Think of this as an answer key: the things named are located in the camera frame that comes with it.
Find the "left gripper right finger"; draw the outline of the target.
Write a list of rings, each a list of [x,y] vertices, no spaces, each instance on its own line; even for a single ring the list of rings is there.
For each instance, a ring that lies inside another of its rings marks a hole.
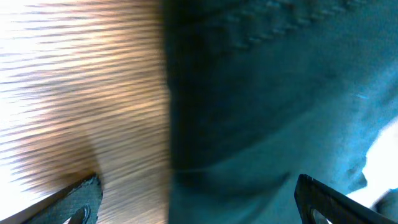
[[[303,224],[316,224],[314,211],[333,224],[397,224],[306,174],[299,175],[294,198]]]

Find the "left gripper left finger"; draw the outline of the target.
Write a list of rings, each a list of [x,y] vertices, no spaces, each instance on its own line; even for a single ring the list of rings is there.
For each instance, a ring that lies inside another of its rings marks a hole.
[[[96,224],[102,199],[101,179],[89,173],[1,224]]]

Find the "black t-shirt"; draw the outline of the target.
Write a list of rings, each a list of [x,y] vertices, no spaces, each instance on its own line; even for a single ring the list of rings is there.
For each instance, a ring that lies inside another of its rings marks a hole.
[[[300,174],[377,200],[396,158],[397,2],[164,1],[170,223],[300,223]]]

